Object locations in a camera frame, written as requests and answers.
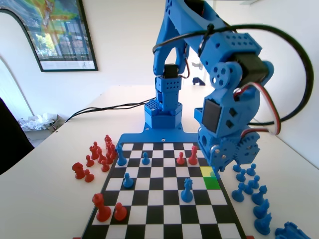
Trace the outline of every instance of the blue pawn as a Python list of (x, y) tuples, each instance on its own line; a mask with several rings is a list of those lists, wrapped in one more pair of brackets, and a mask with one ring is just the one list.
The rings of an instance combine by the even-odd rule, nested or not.
[(264, 216), (266, 216), (268, 209), (269, 202), (268, 199), (266, 199), (261, 206), (255, 206), (253, 212), (258, 219), (262, 219)]
[(124, 178), (125, 178), (125, 180), (124, 180), (124, 182), (123, 182), (123, 186), (125, 187), (125, 188), (131, 188), (132, 186), (133, 186), (133, 179), (132, 178), (130, 178), (130, 175), (129, 175), (129, 173), (125, 173), (124, 174)]
[(124, 166), (127, 162), (126, 158), (123, 157), (123, 150), (122, 150), (122, 146), (121, 145), (117, 145), (116, 146), (116, 151), (119, 155), (119, 159), (118, 159), (118, 165), (119, 166)]
[(261, 186), (260, 189), (259, 189), (259, 192), (258, 193), (254, 193), (252, 196), (251, 196), (251, 199), (253, 200), (254, 203), (256, 203), (257, 205), (262, 205), (263, 202), (265, 201), (264, 199), (264, 194), (267, 192), (267, 187), (264, 185), (264, 186)]
[(246, 177), (244, 176), (246, 173), (245, 169), (242, 169), (239, 174), (236, 175), (236, 178), (239, 182), (245, 182)]
[(254, 183), (254, 185), (252, 186), (252, 188), (254, 188), (254, 189), (259, 188), (259, 183), (258, 183), (259, 180), (260, 180), (260, 177), (259, 177), (258, 175), (256, 175), (256, 176), (254, 177), (254, 180), (250, 180), (251, 182)]
[(233, 170), (234, 170), (235, 172), (239, 173), (240, 170), (241, 170), (240, 165), (239, 165), (239, 164), (234, 165), (234, 166), (233, 166)]
[(244, 183), (240, 183), (238, 185), (238, 190), (234, 190), (231, 193), (231, 196), (233, 197), (233, 199), (236, 202), (241, 203), (244, 200), (244, 195), (243, 195), (243, 190), (245, 189), (245, 184)]
[(148, 153), (144, 152), (143, 153), (143, 159), (142, 159), (142, 164), (148, 165), (150, 163), (150, 159), (148, 158)]
[(252, 163), (250, 168), (246, 170), (246, 173), (249, 176), (255, 176), (256, 175), (255, 168), (256, 168), (256, 165), (254, 163)]
[(271, 213), (267, 214), (262, 219), (256, 219), (254, 223), (256, 230), (262, 235), (268, 235), (270, 233), (269, 224), (271, 219)]
[(193, 180), (191, 180), (190, 178), (185, 179), (185, 183), (184, 183), (185, 189), (181, 192), (180, 197), (186, 203), (189, 203), (191, 202), (191, 200), (193, 200), (193, 194), (190, 191), (192, 184), (193, 184)]
[(253, 192), (254, 192), (254, 190), (253, 190), (253, 188), (252, 188), (253, 184), (254, 184), (254, 182), (249, 181), (249, 182), (248, 182), (248, 185), (247, 185), (247, 186), (245, 185), (245, 190), (244, 190), (244, 192), (247, 193), (247, 194), (249, 194), (249, 195), (252, 195)]

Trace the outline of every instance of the white table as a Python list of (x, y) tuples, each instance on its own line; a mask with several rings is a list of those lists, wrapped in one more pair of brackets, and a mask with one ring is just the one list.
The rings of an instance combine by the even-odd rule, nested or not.
[[(186, 132), (197, 132), (199, 124), (193, 118), (193, 109), (201, 107), (204, 96), (211, 91), (211, 87), (200, 86), (180, 91)], [(153, 86), (113, 87), (90, 106), (141, 102), (154, 95)], [(80, 237), (93, 209), (92, 196), (100, 192), (105, 175), (100, 167), (94, 167), (90, 169), (94, 181), (85, 183), (74, 178), (72, 165), (84, 164), (89, 146), (94, 141), (104, 145), (106, 134), (117, 143), (121, 134), (141, 132), (143, 127), (143, 107), (83, 114), (66, 123), (0, 176), (0, 238)], [(292, 221), (311, 238), (319, 238), (319, 171), (275, 136), (261, 133), (258, 145), (261, 150), (255, 160), (256, 171), (260, 184), (268, 188), (272, 231), (265, 237), (255, 230), (255, 204), (250, 197), (245, 195), (243, 203), (230, 197), (245, 234), (256, 239), (274, 238), (277, 227)], [(232, 165), (221, 174), (228, 194), (238, 187)]]

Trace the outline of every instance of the green square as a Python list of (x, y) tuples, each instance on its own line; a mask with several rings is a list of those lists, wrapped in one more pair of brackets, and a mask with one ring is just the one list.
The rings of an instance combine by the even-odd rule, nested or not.
[(217, 181), (217, 178), (215, 177), (204, 177), (206, 189), (220, 189), (219, 183)]

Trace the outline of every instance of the chessboard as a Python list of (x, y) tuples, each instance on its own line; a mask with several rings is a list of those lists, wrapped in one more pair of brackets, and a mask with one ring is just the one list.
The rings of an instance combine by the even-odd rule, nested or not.
[[(246, 236), (223, 183), (198, 150), (196, 165), (190, 165), (192, 146), (197, 143), (122, 143), (124, 166), (116, 160), (108, 171), (101, 193), (111, 208), (105, 222), (96, 219), (94, 208), (82, 239), (245, 239)], [(150, 158), (142, 164), (143, 153)], [(176, 159), (183, 152), (185, 164)], [(128, 172), (134, 181), (123, 186)], [(186, 178), (192, 179), (193, 199), (181, 199)], [(117, 202), (127, 209), (123, 221), (113, 214)]]

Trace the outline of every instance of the poster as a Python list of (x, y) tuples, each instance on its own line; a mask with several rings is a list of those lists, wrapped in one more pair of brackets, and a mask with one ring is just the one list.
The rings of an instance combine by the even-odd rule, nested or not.
[(98, 70), (81, 0), (0, 0), (1, 12), (22, 25), (41, 71)]

